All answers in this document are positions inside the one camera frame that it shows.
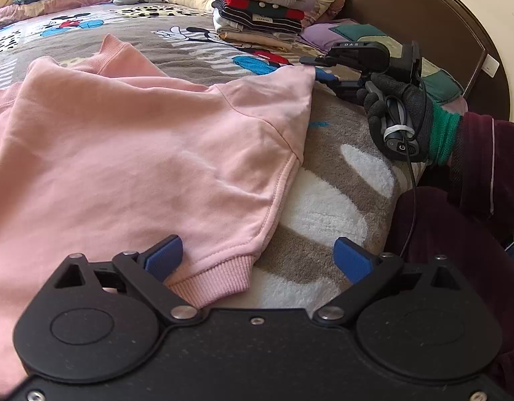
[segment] maroon pants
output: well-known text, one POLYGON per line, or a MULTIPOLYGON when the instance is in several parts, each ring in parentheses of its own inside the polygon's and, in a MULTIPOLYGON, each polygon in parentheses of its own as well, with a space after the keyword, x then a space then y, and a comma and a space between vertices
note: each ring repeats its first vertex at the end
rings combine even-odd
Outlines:
MULTIPOLYGON (((413 195, 408 191, 398 199, 386 252, 400 253, 412 214, 413 195)), ((418 187, 416 227, 404 257, 427 262, 438 253, 463 273, 502 327, 502 349, 489 374, 514 395, 514 262, 482 224, 447 202, 444 191, 418 187)))

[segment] green fabric patch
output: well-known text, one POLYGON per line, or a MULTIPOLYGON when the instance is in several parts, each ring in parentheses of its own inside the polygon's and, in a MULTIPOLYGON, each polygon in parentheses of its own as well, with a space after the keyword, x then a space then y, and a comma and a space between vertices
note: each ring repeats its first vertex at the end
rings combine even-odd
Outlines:
POLYGON ((422 77, 426 84, 426 92, 439 104, 451 103, 462 94, 461 88, 444 71, 422 77))
POLYGON ((460 119, 461 116, 457 113, 449 113, 439 104, 433 104, 433 124, 428 157, 438 166, 444 166, 450 158, 460 119))
POLYGON ((363 36, 387 36, 370 24, 337 25, 336 27, 331 27, 330 30, 353 42, 357 42, 363 36))

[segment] maroon sleeve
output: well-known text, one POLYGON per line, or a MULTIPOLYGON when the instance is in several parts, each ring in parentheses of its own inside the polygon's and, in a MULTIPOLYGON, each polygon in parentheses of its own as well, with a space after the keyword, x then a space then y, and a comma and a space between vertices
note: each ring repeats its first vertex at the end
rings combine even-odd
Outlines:
POLYGON ((466 113, 456 134, 450 199, 514 229, 514 123, 466 113))

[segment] white sticker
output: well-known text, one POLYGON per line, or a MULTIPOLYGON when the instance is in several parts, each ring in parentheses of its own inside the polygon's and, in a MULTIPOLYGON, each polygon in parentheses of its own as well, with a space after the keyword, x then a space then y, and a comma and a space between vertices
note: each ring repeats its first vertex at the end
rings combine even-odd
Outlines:
POLYGON ((483 62, 483 66, 481 67, 481 69, 488 73, 491 78, 494 78, 499 66, 500 62, 496 60, 493 56, 488 54, 487 57, 485 57, 485 62, 483 62))
POLYGON ((261 22, 268 22, 270 24, 274 23, 274 20, 272 18, 267 18, 266 16, 261 16, 256 13, 253 14, 253 21, 261 21, 261 22))

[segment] wooden headboard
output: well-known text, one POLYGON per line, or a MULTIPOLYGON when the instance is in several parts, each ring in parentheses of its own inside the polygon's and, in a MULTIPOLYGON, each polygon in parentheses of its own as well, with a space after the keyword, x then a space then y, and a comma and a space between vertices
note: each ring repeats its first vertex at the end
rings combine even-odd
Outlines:
POLYGON ((371 24, 401 43, 416 40, 422 55, 465 89, 469 110, 509 120, 509 84, 501 64, 482 71, 487 54, 502 62, 478 19, 459 0, 346 0, 337 18, 371 24))

